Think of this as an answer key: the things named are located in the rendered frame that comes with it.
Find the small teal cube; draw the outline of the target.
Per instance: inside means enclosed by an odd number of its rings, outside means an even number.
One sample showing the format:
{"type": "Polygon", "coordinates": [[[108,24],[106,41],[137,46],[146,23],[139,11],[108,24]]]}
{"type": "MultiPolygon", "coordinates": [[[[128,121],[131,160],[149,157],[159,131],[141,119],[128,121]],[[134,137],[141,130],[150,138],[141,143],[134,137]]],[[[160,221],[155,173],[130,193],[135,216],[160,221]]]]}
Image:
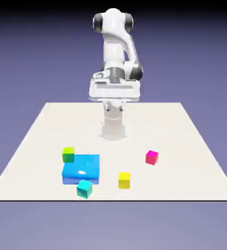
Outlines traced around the small teal cube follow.
{"type": "Polygon", "coordinates": [[[88,180],[81,180],[77,185],[77,195],[88,199],[93,191],[93,183],[88,180]]]}

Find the small green cube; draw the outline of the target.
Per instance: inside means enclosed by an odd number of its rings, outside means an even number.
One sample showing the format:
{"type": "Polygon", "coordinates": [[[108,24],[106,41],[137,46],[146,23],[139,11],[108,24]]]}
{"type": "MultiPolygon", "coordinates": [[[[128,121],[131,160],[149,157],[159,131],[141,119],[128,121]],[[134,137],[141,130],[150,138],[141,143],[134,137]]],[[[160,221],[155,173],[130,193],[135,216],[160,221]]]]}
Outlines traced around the small green cube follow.
{"type": "Polygon", "coordinates": [[[64,147],[62,150],[62,161],[63,163],[74,162],[74,147],[64,147]]]}

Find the large blue box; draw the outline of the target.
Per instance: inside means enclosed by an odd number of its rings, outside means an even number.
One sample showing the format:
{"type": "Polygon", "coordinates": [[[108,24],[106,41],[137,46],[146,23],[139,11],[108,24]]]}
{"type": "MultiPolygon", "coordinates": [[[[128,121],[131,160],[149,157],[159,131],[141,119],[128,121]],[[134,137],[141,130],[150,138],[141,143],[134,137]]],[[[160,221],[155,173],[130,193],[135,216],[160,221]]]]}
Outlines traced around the large blue box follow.
{"type": "Polygon", "coordinates": [[[62,169],[62,182],[64,185],[78,184],[81,180],[87,180],[97,185],[99,178],[99,154],[76,154],[74,162],[65,163],[62,169]]]}

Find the small yellow cube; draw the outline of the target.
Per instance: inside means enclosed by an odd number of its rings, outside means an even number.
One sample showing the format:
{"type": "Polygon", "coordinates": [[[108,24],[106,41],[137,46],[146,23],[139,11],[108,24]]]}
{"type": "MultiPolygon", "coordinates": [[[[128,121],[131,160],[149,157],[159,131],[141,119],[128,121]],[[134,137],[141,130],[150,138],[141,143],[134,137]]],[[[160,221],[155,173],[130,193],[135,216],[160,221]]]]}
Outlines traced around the small yellow cube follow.
{"type": "Polygon", "coordinates": [[[119,172],[118,187],[119,189],[130,189],[130,173],[129,172],[119,172]]]}

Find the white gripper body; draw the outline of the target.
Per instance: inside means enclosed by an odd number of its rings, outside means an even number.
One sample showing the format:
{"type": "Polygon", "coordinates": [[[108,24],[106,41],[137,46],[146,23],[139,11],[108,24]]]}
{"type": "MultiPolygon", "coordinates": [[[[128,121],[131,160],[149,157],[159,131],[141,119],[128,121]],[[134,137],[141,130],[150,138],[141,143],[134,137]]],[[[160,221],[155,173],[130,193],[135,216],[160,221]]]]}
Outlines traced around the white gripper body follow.
{"type": "Polygon", "coordinates": [[[109,78],[91,79],[89,98],[93,101],[125,100],[137,102],[140,98],[140,82],[120,79],[120,83],[111,83],[109,78]]]}

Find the small magenta cube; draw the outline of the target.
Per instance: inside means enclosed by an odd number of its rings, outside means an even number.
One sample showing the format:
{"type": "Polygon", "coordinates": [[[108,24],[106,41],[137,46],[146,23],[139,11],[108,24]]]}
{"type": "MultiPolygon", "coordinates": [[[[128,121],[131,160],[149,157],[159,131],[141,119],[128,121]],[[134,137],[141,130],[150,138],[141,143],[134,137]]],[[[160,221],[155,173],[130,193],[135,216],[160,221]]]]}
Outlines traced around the small magenta cube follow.
{"type": "Polygon", "coordinates": [[[159,157],[159,153],[149,150],[147,154],[145,155],[145,162],[150,165],[155,165],[157,163],[159,157]]]}

